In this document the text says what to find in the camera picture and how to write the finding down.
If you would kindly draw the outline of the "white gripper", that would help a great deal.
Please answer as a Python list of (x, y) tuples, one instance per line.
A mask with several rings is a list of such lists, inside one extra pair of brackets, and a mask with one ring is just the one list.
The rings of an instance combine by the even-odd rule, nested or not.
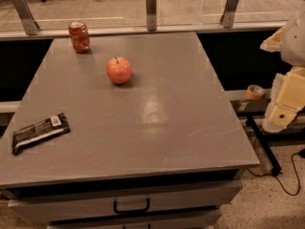
[(265, 39), (260, 49), (279, 52), (281, 59), (292, 66), (286, 74), (277, 73), (271, 89), (262, 127), (269, 133), (286, 129), (305, 107), (305, 4), (289, 19), (284, 28)]

